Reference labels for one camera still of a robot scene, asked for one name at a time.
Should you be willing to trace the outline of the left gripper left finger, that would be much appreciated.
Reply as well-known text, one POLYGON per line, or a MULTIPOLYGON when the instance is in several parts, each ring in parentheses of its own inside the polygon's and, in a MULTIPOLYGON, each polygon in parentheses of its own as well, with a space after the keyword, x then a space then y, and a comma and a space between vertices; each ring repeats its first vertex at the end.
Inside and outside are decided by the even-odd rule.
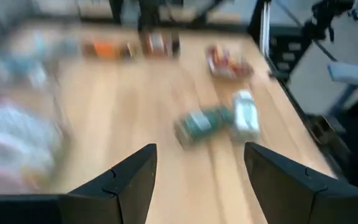
POLYGON ((0 224, 145 224, 156 170, 152 143, 66 194, 0 195, 0 224))

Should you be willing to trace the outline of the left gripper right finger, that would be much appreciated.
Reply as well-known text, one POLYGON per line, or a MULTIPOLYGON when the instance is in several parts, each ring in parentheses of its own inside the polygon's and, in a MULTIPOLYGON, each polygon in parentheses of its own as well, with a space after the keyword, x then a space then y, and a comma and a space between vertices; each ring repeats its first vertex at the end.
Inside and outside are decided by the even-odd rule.
POLYGON ((268 224, 358 224, 358 188, 254 142, 249 180, 268 224))

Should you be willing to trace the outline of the green lid spice jar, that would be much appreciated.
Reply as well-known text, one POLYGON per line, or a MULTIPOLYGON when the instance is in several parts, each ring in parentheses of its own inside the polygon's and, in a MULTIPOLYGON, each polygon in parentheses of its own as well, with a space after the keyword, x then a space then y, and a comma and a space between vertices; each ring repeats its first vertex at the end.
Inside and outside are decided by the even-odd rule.
POLYGON ((173 122, 173 132, 180 146, 187 150, 194 144, 226 129, 234 121, 232 109, 226 105, 190 111, 173 122))

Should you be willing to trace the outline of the black keyboard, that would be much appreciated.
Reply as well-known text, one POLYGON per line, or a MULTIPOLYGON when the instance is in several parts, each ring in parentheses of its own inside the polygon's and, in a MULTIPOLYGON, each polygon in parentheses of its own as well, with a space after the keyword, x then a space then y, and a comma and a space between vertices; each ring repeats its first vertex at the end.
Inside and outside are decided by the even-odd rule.
POLYGON ((311 39, 303 35, 301 27, 270 28, 269 58, 282 73, 291 74, 310 45, 311 39))

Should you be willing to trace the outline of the red yellow ramen packet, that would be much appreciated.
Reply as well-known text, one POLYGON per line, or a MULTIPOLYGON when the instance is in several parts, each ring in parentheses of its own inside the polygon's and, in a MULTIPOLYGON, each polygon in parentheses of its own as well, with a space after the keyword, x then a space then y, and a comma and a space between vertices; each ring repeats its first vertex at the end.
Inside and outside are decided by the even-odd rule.
POLYGON ((243 56, 232 54, 218 45, 210 45, 206 49, 206 61, 210 74, 214 77, 244 80, 254 74, 252 65, 243 56))

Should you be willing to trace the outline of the orange candy bar wrapper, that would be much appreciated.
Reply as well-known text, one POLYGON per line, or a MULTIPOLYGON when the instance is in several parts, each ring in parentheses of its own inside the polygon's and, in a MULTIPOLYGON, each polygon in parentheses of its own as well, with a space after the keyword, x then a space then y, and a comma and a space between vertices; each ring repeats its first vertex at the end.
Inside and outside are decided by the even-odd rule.
POLYGON ((110 43, 87 41, 81 44, 83 55, 109 60, 120 60, 124 58, 133 58, 135 50, 130 43, 110 43))

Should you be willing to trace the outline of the orange spice bottle black cap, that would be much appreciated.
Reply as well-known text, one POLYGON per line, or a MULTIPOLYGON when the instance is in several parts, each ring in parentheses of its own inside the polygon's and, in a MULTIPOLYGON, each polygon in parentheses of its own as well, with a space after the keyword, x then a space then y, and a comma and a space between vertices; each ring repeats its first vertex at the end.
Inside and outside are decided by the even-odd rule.
POLYGON ((139 38, 146 57, 177 58, 180 54, 180 37, 176 32, 142 32, 139 38))

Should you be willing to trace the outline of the black aluminium table frame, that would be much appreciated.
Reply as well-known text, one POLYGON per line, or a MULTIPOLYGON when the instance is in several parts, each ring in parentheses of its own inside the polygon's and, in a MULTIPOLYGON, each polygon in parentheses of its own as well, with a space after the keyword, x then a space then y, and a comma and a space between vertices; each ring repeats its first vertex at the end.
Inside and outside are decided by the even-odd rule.
POLYGON ((237 92, 248 90, 254 99, 260 133, 253 140, 294 161, 337 179, 339 174, 324 158, 308 132, 308 124, 257 48, 249 26, 238 18, 214 12, 205 21, 195 21, 194 12, 175 10, 172 21, 164 19, 158 31, 178 32, 182 55, 177 62, 160 59, 138 65, 108 65, 117 80, 109 96, 122 96, 123 84, 139 103, 116 103, 120 112, 117 130, 130 140, 159 144, 157 191, 192 194, 216 189, 238 193, 250 189, 245 168, 244 143, 237 133, 218 133, 205 143, 186 147, 173 139, 169 122, 190 109, 216 103, 237 104, 237 92), (218 44, 240 54, 252 65, 254 74, 243 80, 214 78, 208 73, 205 50, 218 44))

